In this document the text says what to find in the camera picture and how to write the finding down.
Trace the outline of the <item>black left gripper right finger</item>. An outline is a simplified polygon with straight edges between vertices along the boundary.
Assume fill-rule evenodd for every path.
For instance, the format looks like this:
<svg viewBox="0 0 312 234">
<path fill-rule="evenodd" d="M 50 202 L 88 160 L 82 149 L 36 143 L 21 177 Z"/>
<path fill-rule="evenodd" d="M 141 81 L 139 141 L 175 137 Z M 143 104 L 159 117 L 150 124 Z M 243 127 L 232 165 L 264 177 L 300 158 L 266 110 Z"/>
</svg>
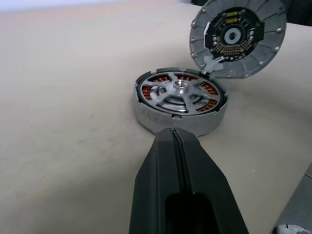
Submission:
<svg viewBox="0 0 312 234">
<path fill-rule="evenodd" d="M 174 134 L 182 147 L 181 165 L 196 234 L 246 234 L 248 229 L 229 183 L 201 146 L 196 136 L 176 128 Z"/>
</svg>

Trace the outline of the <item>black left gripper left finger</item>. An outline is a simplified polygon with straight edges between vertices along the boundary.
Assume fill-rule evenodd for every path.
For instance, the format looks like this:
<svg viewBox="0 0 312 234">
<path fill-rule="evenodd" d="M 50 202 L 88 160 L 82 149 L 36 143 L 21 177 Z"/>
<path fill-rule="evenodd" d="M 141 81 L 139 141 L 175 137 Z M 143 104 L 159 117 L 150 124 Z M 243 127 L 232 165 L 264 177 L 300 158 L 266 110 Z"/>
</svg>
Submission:
<svg viewBox="0 0 312 234">
<path fill-rule="evenodd" d="M 180 193 L 175 146 L 171 129 L 156 134 L 135 178 L 130 234 L 166 233 L 166 199 Z"/>
</svg>

